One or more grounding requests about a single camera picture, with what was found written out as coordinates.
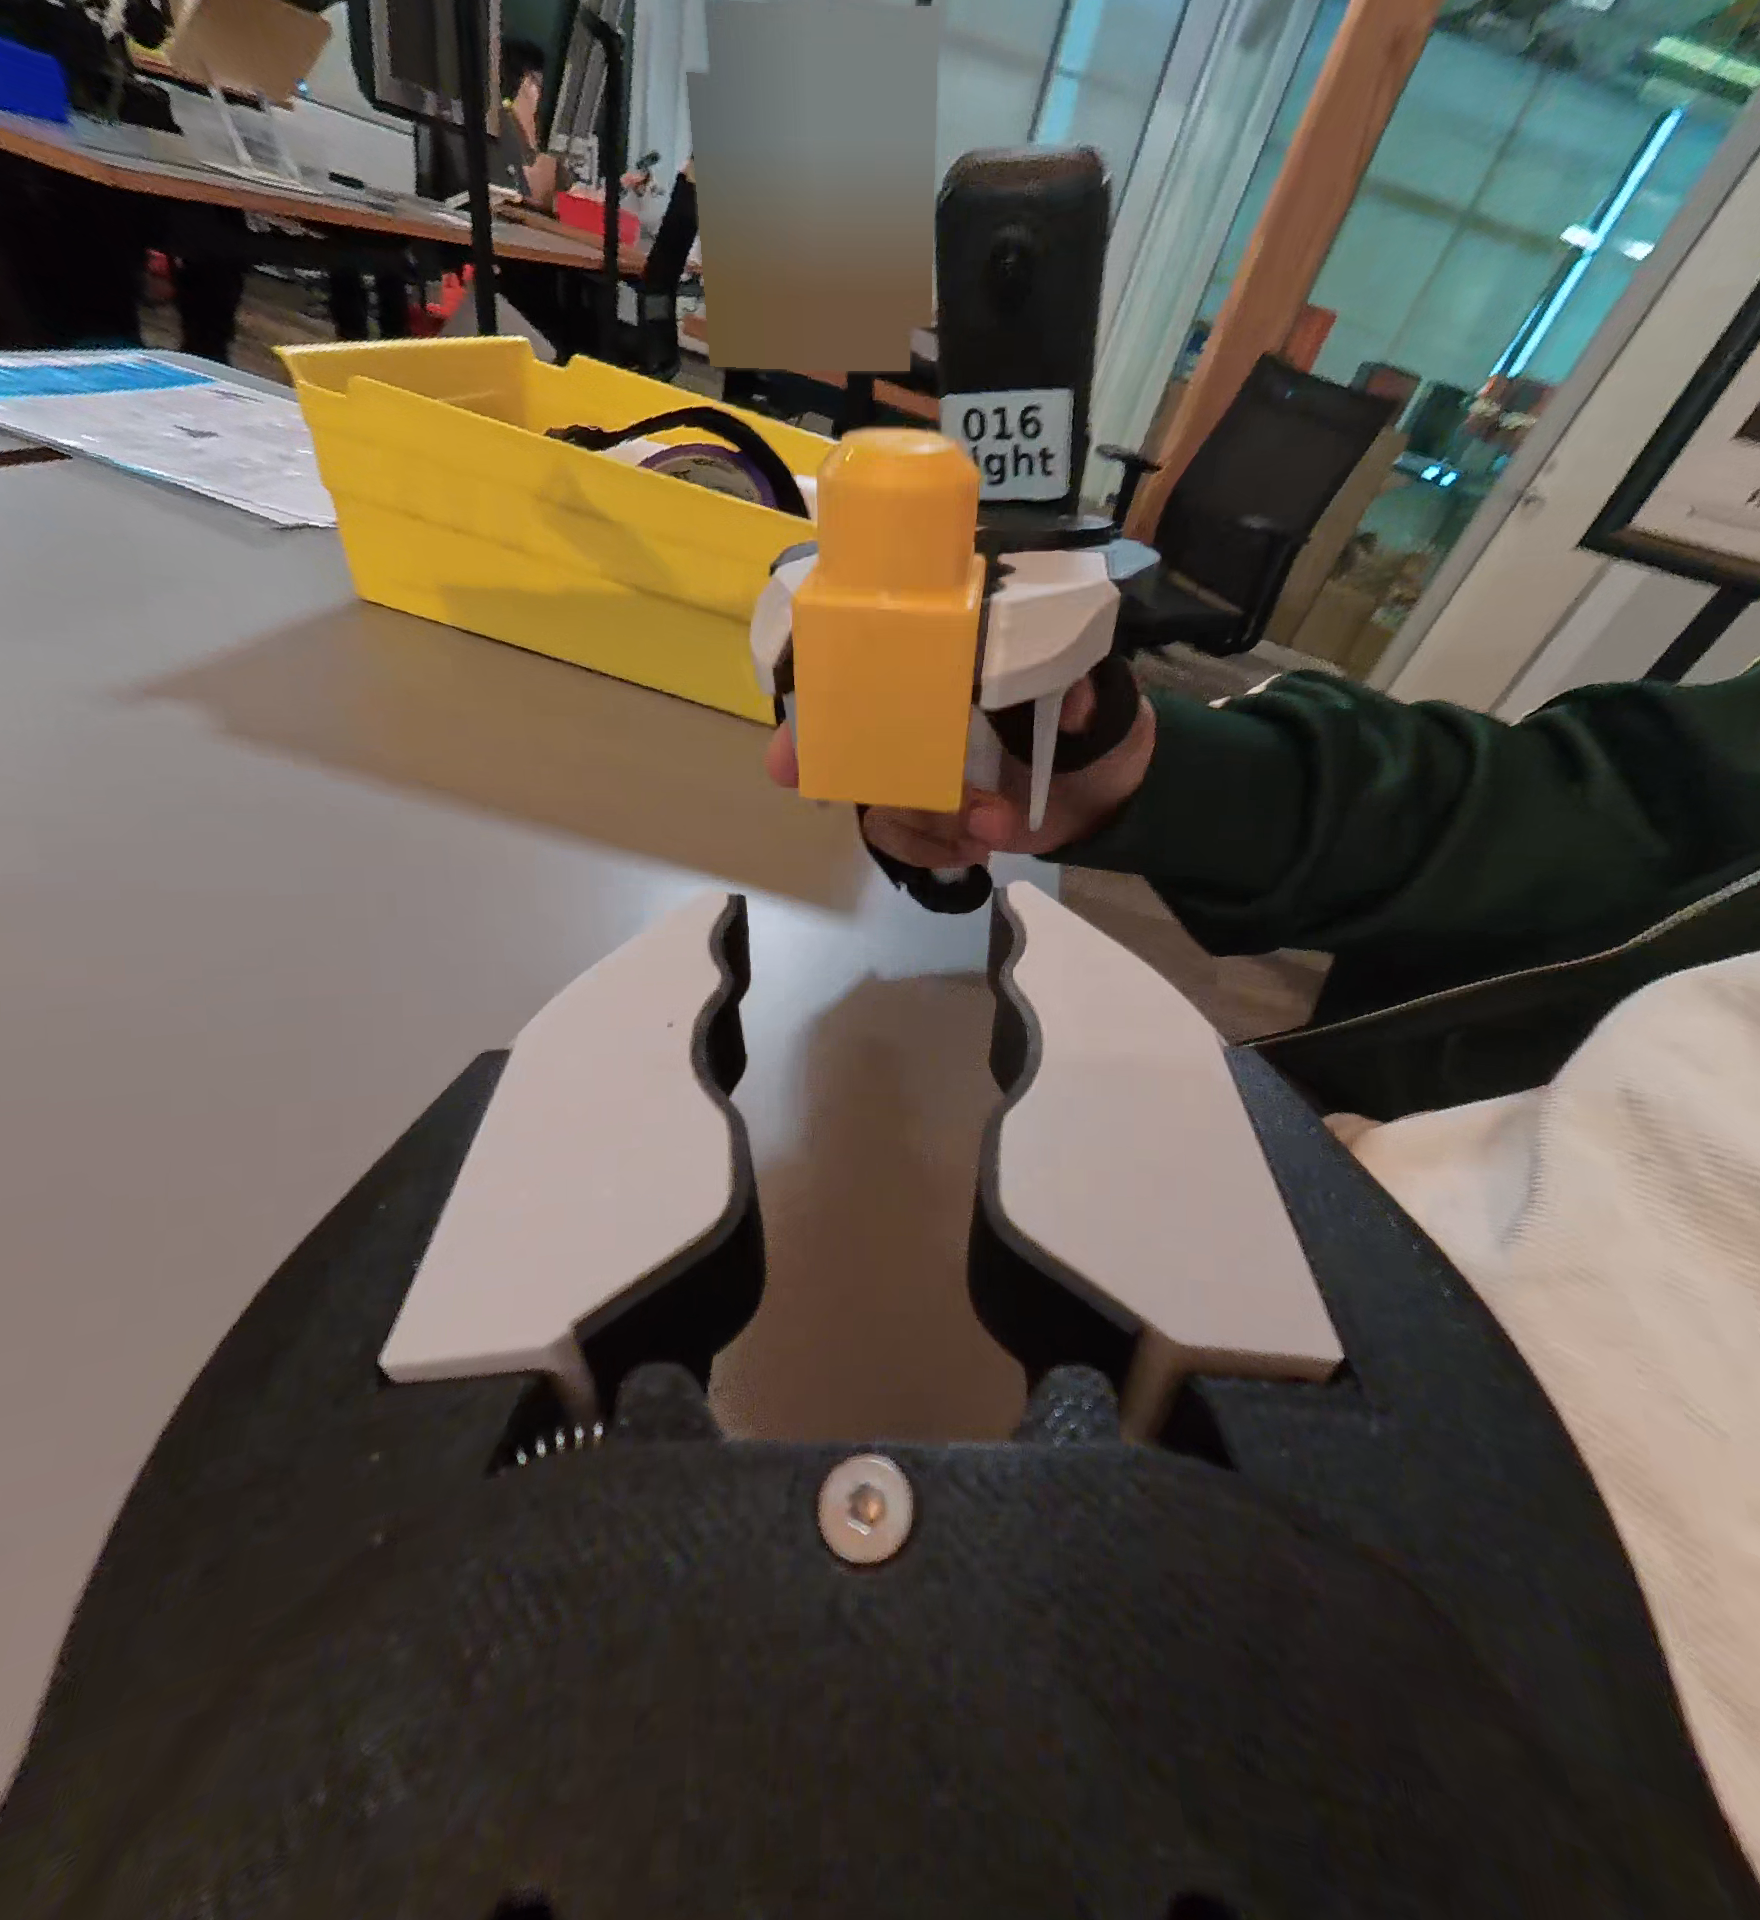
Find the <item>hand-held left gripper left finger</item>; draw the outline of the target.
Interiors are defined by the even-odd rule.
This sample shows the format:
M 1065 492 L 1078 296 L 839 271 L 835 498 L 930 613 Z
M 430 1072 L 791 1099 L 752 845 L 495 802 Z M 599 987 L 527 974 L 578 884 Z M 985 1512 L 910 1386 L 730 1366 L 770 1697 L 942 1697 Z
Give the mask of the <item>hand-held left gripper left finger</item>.
M 531 1017 L 382 1348 L 389 1382 L 711 1376 L 767 1284 L 733 1104 L 747 987 L 747 898 L 699 894 Z

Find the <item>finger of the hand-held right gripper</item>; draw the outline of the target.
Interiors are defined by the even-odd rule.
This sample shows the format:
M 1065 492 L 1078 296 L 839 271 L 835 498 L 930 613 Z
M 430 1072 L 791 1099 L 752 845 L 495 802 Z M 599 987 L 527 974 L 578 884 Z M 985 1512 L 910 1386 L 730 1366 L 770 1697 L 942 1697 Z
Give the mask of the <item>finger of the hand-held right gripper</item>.
M 791 717 L 795 691 L 793 667 L 793 600 L 811 578 L 821 551 L 815 546 L 786 549 L 759 590 L 750 616 L 750 656 L 753 682 L 770 703 L 774 721 Z
M 1003 556 L 987 597 L 976 707 L 1018 707 L 1067 691 L 1106 660 L 1122 594 L 1106 546 Z

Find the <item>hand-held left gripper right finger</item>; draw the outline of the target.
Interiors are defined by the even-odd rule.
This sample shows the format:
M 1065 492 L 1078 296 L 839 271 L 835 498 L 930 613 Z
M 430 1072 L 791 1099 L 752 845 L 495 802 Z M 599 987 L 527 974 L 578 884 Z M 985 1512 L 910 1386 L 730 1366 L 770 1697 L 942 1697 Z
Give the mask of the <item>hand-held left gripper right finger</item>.
M 1031 1382 L 1097 1372 L 1129 1437 L 1188 1380 L 1325 1386 L 1343 1343 L 1228 1047 L 1152 967 L 1036 884 L 992 905 L 970 1299 Z

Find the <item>yellow toy block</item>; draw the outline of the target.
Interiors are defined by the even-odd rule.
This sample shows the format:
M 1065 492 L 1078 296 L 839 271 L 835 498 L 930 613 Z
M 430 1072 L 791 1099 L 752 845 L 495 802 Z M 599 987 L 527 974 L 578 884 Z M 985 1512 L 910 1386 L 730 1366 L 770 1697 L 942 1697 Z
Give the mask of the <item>yellow toy block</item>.
M 987 558 L 980 472 L 922 429 L 850 433 L 821 467 L 818 553 L 793 594 L 799 791 L 954 814 Z

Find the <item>yellow storage bin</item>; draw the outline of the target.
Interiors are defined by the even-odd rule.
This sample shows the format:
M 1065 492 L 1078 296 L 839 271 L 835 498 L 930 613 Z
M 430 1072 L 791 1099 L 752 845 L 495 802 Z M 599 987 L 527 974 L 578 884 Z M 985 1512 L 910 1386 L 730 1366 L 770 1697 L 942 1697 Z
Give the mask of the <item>yellow storage bin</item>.
M 697 707 L 768 726 L 750 616 L 808 542 L 786 514 L 642 471 L 666 443 L 728 443 L 722 415 L 801 492 L 833 443 L 524 339 L 282 351 L 338 513 L 354 594 Z

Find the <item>person's right forearm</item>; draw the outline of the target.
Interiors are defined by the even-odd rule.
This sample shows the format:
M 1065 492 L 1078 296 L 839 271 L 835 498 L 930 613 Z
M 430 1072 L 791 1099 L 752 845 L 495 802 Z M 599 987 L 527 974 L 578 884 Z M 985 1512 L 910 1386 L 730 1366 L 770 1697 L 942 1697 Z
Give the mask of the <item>person's right forearm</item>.
M 1327 956 L 1314 1025 L 1597 956 L 1760 874 L 1760 660 L 1510 726 L 1308 671 L 1149 707 L 1146 774 L 1057 859 L 1144 880 L 1212 956 Z

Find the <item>grey desk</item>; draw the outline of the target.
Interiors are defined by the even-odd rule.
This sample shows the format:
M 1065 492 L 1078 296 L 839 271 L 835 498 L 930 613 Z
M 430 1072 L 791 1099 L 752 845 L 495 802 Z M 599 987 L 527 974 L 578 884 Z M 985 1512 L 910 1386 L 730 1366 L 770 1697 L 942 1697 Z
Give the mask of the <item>grey desk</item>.
M 993 1437 L 972 1318 L 987 920 L 779 791 L 767 733 L 357 600 L 338 540 L 0 467 L 0 1794 L 226 1331 L 556 990 L 750 898 L 767 1299 L 735 1435 Z

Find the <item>person's right hand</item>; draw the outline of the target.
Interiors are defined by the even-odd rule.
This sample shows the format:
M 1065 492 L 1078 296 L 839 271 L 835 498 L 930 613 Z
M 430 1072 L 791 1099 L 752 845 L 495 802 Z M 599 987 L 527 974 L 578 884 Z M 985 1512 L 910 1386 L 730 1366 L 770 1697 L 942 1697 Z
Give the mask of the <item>person's right hand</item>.
M 1144 787 L 1155 751 L 1155 707 L 1135 695 L 1132 733 L 1103 756 L 1079 771 L 1051 776 L 1040 826 L 1027 826 L 1031 771 L 1003 760 L 988 787 L 970 787 L 954 814 L 916 808 L 877 808 L 860 814 L 867 847 L 919 869 L 985 867 L 996 856 L 1062 859 L 1106 874 L 1135 878 L 1135 864 L 1114 867 L 1095 841 L 1129 811 Z

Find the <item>black office chair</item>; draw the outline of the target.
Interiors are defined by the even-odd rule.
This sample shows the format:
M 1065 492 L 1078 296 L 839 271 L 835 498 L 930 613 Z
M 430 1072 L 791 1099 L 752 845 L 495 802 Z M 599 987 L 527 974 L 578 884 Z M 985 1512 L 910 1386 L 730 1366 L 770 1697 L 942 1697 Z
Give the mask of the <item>black office chair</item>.
M 1205 443 L 1183 463 L 1119 443 L 1097 456 L 1122 467 L 1114 519 L 1132 514 L 1146 476 L 1168 476 L 1152 551 L 1122 584 L 1111 651 L 1122 660 L 1188 647 L 1228 660 L 1251 651 L 1280 602 L 1293 563 L 1378 433 L 1392 396 L 1340 388 L 1264 356 Z

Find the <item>black monitor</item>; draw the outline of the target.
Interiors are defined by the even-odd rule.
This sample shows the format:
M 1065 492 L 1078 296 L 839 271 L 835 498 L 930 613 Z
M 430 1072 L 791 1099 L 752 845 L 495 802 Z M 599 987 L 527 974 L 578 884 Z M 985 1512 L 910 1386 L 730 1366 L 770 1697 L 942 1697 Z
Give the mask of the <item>black monitor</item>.
M 349 5 L 354 77 L 379 110 L 462 129 L 464 109 L 498 125 L 500 2 Z

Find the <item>printed paper sheet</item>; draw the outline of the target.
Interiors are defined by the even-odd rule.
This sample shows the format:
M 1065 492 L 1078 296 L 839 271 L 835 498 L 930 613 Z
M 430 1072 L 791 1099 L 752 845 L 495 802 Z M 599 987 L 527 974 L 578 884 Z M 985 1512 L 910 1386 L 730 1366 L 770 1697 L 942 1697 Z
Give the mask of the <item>printed paper sheet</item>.
M 280 529 L 336 529 L 288 388 L 156 351 L 0 354 L 0 431 L 222 502 Z

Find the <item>small cardboard panel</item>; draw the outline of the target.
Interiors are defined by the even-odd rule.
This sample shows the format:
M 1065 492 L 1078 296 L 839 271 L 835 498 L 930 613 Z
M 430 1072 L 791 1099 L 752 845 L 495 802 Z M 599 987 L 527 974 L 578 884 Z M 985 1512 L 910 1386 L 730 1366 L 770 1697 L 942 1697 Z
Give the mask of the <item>small cardboard panel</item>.
M 321 62 L 332 24 L 294 2 L 183 5 L 159 58 L 182 79 L 267 106 L 291 106 Z

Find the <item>wooden post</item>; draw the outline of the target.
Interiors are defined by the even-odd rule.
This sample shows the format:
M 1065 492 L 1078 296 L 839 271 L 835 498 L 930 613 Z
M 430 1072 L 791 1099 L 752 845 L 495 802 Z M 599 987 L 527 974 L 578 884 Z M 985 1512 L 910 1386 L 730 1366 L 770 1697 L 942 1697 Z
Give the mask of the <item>wooden post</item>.
M 1127 534 L 1152 542 L 1183 467 L 1261 358 L 1293 336 L 1327 252 L 1439 16 L 1438 2 L 1351 2 L 1325 56 L 1228 296 L 1188 380 Z

